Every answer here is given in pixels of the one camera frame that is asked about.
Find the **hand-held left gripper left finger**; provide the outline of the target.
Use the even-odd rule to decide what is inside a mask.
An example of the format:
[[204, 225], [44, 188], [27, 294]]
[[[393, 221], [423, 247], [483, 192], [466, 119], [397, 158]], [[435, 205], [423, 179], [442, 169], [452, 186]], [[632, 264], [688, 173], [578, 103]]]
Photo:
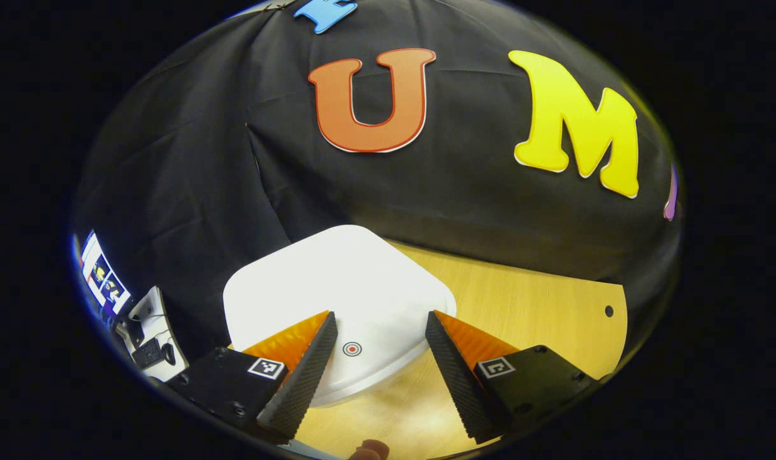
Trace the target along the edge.
[[318, 312], [243, 351], [215, 348], [164, 387], [216, 421], [285, 445], [314, 399], [337, 335], [334, 312]]

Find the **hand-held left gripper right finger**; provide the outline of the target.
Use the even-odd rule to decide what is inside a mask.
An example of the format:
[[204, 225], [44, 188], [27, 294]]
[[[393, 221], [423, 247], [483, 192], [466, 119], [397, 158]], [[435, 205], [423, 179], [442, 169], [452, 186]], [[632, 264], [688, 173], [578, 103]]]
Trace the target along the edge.
[[477, 443], [530, 434], [600, 387], [545, 344], [519, 349], [439, 310], [429, 312], [425, 337]]

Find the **white desktop garbage bin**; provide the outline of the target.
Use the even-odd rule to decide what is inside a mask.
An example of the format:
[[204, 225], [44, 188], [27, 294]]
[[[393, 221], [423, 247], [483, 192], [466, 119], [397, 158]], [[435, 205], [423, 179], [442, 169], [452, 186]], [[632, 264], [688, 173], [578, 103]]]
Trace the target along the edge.
[[328, 228], [238, 269], [222, 303], [239, 351], [334, 312], [338, 335], [313, 408], [342, 404], [392, 378], [429, 348], [429, 312], [457, 313], [443, 282], [354, 225]]

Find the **wooden desktop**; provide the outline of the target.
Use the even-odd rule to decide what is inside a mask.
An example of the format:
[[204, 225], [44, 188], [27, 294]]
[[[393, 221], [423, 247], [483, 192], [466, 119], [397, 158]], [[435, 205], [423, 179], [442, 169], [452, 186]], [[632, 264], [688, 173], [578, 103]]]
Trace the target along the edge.
[[[459, 320], [517, 349], [548, 346], [595, 379], [620, 364], [628, 324], [621, 285], [393, 246], [451, 290]], [[431, 352], [356, 398], [308, 410], [296, 439], [340, 458], [367, 439], [388, 445], [390, 460], [426, 460], [477, 447]]]

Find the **black keyboard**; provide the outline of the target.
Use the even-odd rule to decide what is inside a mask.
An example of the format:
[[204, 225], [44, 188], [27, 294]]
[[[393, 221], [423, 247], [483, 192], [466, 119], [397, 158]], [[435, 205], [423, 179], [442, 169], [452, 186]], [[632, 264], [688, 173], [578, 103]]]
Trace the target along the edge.
[[165, 352], [161, 349], [160, 341], [157, 338], [151, 338], [137, 347], [131, 353], [131, 358], [139, 369], [148, 369], [164, 361]]

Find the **black backdrop cloth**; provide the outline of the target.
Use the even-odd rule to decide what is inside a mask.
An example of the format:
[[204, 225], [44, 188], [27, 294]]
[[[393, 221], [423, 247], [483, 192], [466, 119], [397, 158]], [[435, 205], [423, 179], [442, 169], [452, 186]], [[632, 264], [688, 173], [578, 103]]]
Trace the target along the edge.
[[239, 268], [326, 228], [623, 287], [632, 355], [668, 310], [683, 200], [633, 82], [490, 0], [308, 0], [223, 20], [105, 120], [67, 233], [134, 294], [159, 286], [183, 349], [228, 337]]

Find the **computer monitor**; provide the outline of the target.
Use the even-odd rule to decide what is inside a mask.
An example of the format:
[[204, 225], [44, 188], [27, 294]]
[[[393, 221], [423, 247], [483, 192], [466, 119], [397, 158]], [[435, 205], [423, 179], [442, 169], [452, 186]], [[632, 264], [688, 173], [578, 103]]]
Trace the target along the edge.
[[118, 318], [133, 295], [126, 289], [103, 252], [103, 247], [94, 230], [87, 234], [81, 247], [79, 265], [84, 284], [89, 288], [95, 303], [104, 309], [110, 318]]

